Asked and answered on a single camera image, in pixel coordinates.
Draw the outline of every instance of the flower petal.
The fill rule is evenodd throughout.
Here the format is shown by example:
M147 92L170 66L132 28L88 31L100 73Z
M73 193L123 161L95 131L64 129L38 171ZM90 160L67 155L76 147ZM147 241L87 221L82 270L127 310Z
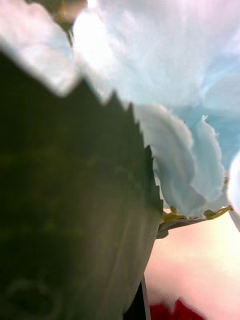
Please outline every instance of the flower petal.
M240 215L240 152L230 166L227 196L234 211Z
M231 113L231 107L229 109L228 114L208 110L209 116L206 119L217 134L222 153L222 164L226 172L229 171L234 156L240 150L240 115L235 114L234 116Z
M102 95L115 88L133 103L195 107L239 20L238 0L98 0L74 24L75 56Z
M65 95L75 84L67 35L41 5L0 0L0 38L1 50L55 93Z
M191 185L212 202L220 195L224 183L224 167L221 164L221 150L215 131L202 117L192 128L192 153L195 156L197 172Z
M159 105L137 105L134 114L140 121L145 145L151 146L165 201L186 216L192 214L206 200L191 186L196 174L191 132Z

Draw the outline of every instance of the artificial flower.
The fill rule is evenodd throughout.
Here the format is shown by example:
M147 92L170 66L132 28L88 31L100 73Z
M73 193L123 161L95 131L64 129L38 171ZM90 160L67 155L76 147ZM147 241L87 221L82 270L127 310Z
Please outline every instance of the artificial flower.
M103 101L133 103L165 203L185 216L229 204L239 42L238 0L98 0L73 26L75 61Z

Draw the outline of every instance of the red object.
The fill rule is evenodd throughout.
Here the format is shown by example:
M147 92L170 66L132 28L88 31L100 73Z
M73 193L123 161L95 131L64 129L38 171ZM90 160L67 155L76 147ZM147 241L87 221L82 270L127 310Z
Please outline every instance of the red object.
M151 320L204 320L199 314L187 308L180 300L177 300L174 312L171 312L163 304L150 305Z

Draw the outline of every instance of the flower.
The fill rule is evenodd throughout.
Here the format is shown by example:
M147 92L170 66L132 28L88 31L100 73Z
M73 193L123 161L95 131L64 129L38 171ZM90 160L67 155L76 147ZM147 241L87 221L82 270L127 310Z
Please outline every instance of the flower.
M103 101L133 103L163 198L186 216L229 204L239 40L238 0L98 0L73 26L81 71Z
M164 304L150 305L151 320L202 320L203 318L192 309L187 308L179 299L176 301L173 313Z
M66 95L79 73L65 32L40 4L0 0L1 49L47 85Z

